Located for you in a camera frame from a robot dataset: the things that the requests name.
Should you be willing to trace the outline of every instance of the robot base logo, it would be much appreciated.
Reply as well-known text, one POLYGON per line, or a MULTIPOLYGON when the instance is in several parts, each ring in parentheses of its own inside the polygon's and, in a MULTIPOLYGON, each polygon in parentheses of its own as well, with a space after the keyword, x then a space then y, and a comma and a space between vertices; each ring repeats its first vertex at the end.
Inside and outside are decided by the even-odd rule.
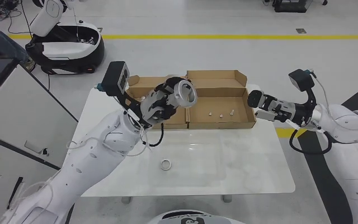
POLYGON ((183 218, 181 224, 205 224, 205 221, 202 218, 196 218, 196 220, 193 220, 192 218, 183 218))

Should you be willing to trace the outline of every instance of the open cardboard box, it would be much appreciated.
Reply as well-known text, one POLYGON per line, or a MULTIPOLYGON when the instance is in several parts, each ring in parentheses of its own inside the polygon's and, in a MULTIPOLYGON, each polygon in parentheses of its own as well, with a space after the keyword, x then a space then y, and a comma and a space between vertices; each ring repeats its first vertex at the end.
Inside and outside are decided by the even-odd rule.
POLYGON ((187 111, 189 129, 244 129, 255 125, 253 109, 247 105, 244 74, 238 70, 187 71, 187 78, 198 95, 197 103, 187 111))
MULTIPOLYGON (((146 96, 152 89, 163 83, 168 77, 139 77, 130 76, 128 80, 128 95, 141 100, 142 96, 146 96)), ((153 129, 160 129, 157 124, 153 129)), ((187 112, 185 108, 177 108, 177 112, 170 119, 164 122, 164 129, 186 129, 187 128, 187 112)))

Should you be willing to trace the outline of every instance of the white cable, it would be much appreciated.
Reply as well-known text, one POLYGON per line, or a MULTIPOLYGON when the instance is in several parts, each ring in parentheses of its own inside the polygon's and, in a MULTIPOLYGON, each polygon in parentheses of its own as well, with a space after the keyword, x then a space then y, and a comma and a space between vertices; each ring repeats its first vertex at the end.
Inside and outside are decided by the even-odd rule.
POLYGON ((79 42, 79 37, 78 37, 78 24, 77 24, 77 19, 76 19, 76 13, 74 11, 74 7, 73 7, 73 15, 74 15, 74 21, 76 22, 76 27, 77 27, 77 40, 79 42))
POLYGON ((330 110, 329 110, 329 103, 328 103, 328 98, 327 98, 327 94, 326 94, 326 90, 324 89, 323 85, 321 84, 321 82, 318 80, 317 77, 315 77, 315 79, 317 80, 318 84, 321 86, 321 88, 323 89, 323 93, 324 93, 324 98, 326 100, 326 104, 327 104, 327 111, 328 111, 328 115, 331 117, 331 119, 341 128, 343 129, 347 129, 347 130, 358 130, 358 129, 350 129, 350 128, 346 128, 342 125, 340 125, 332 116, 330 110))
POLYGON ((88 140, 90 140, 90 139, 94 139, 94 140, 97 140, 98 142, 101 142, 101 140, 98 139, 98 138, 89 137, 89 138, 87 138, 87 139, 85 140, 85 142, 81 142, 81 144, 79 144, 78 146, 75 146, 75 147, 70 147, 69 145, 70 145, 71 143, 75 143, 75 144, 77 145, 77 142, 75 142, 75 141, 70 141, 70 142, 68 142, 68 143, 66 144, 66 148, 67 148, 68 150, 75 150, 75 149, 77 149, 77 148, 80 148, 80 147, 84 146, 84 145, 88 142, 88 140))
MULTIPOLYGON (((115 99, 115 101, 117 101, 117 103, 118 103, 119 105, 121 105, 120 102, 119 102, 119 100, 116 99, 114 96, 113 96, 113 99, 115 99)), ((148 141, 147 132, 145 131, 144 127, 143 127, 137 120, 135 120, 135 119, 133 119, 133 120, 137 123, 137 125, 140 126, 140 133, 139 133, 139 135, 141 136, 140 139, 142 139, 142 133, 144 133, 144 136, 145 136, 145 145, 144 145, 144 148, 142 149, 141 152, 139 152, 139 153, 137 153, 137 154, 134 154, 134 155, 127 155, 127 156, 129 156, 129 157, 135 157, 135 156, 141 155, 141 154, 145 151, 146 148, 148 148, 149 150, 152 150, 152 149, 150 148, 150 146, 149 146, 149 141, 148 141)))

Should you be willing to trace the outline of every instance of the floor marking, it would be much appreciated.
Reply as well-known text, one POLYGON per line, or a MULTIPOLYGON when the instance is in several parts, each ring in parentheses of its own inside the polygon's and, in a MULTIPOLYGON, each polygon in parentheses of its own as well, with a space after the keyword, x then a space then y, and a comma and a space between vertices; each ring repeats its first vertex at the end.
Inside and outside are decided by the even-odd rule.
POLYGON ((306 34, 306 30, 304 28, 298 28, 296 29, 296 31, 299 33, 299 34, 306 34))
MULTIPOLYGON (((276 128, 276 133, 279 138, 290 138, 294 130, 294 128, 276 128)), ((295 138, 298 138, 305 131, 305 129, 298 130, 295 138)))
MULTIPOLYGON (((28 34, 8 34, 12 39, 30 39, 28 34)), ((103 34, 105 40, 358 40, 358 35, 246 35, 246 34, 103 34)))

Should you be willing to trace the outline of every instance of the white table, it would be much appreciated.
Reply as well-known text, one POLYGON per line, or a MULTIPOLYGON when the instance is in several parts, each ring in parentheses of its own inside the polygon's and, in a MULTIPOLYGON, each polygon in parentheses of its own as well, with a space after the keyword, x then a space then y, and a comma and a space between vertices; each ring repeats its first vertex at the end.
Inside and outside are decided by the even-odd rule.
MULTIPOLYGON (((248 85, 248 89, 258 86, 248 85)), ((106 114, 119 108, 113 98, 92 89, 73 140, 78 141, 106 114)), ((159 136, 159 130, 148 132, 151 143, 159 136)), ((142 147, 137 144, 130 154, 142 147)), ((82 196, 266 194, 294 190, 274 125, 258 120, 252 129, 167 130, 163 142, 153 151, 127 157, 82 196), (168 171, 160 168, 164 158, 172 162, 168 171)))

